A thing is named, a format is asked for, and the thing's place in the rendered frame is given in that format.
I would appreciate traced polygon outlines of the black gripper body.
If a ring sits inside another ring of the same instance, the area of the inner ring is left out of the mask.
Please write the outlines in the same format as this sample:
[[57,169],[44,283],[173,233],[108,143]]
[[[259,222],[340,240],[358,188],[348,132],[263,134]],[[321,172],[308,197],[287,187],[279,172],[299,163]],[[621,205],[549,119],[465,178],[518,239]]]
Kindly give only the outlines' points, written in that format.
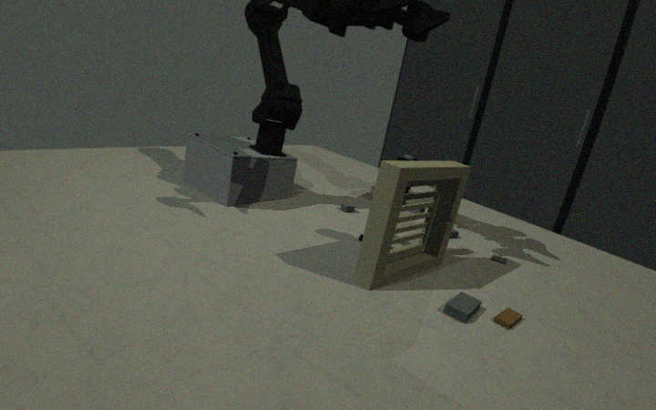
[[364,0],[343,0],[344,9],[349,11],[350,17],[356,25],[365,26],[372,30],[374,30],[376,26],[381,26],[387,30],[392,30],[393,24],[395,22],[403,27],[402,32],[404,37],[411,38],[422,43],[427,40],[428,34],[425,35],[425,38],[423,39],[419,39],[413,36],[417,10],[420,4],[419,1],[408,5],[406,11],[399,8],[377,17],[372,17],[362,11],[363,1]]

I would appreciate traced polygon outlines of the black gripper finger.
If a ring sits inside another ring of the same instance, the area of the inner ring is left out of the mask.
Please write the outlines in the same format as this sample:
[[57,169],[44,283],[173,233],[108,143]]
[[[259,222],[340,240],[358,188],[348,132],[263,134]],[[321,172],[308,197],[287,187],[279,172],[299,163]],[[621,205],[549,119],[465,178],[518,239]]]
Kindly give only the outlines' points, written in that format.
[[416,1],[417,0],[364,0],[362,11],[372,17],[377,17],[406,5],[411,5]]
[[430,4],[420,1],[413,36],[423,39],[434,28],[446,23],[450,18],[450,13],[431,9]]

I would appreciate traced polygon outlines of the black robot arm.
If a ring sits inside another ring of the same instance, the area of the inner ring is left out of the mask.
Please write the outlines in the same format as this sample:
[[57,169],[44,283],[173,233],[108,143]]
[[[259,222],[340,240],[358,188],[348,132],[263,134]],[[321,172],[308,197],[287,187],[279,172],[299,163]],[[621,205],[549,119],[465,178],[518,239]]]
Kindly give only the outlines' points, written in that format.
[[[269,5],[273,1],[283,6]],[[344,9],[343,0],[251,0],[246,5],[244,14],[248,28],[258,38],[266,85],[261,103],[252,112],[252,121],[260,127],[256,146],[249,148],[264,155],[286,157],[282,153],[285,129],[294,130],[302,114],[300,90],[288,82],[278,36],[290,6],[337,36],[344,36],[347,26],[358,26]]]

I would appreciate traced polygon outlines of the small brown flat block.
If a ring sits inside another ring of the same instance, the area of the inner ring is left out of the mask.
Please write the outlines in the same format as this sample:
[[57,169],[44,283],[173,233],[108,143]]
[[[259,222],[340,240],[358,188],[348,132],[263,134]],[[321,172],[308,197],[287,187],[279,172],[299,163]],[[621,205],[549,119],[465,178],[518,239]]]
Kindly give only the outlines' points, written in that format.
[[523,315],[519,314],[516,311],[513,311],[507,307],[507,309],[497,315],[493,322],[498,323],[499,325],[507,328],[508,330],[514,326],[519,320],[521,320]]

